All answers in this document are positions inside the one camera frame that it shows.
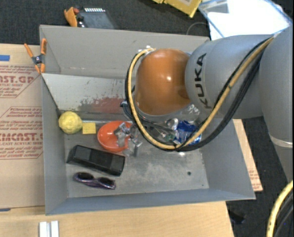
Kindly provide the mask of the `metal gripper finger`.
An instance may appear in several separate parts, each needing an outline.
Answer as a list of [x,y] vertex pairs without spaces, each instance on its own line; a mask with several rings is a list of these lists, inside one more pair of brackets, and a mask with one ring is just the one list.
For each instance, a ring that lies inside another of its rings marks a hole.
[[139,155],[139,147],[142,145],[142,141],[139,139],[140,132],[136,131],[130,135],[129,149],[134,157]]
[[117,138],[117,145],[119,147],[124,147],[126,143],[129,141],[131,136],[131,127],[132,124],[127,124],[126,122],[122,122],[115,130],[114,135]]

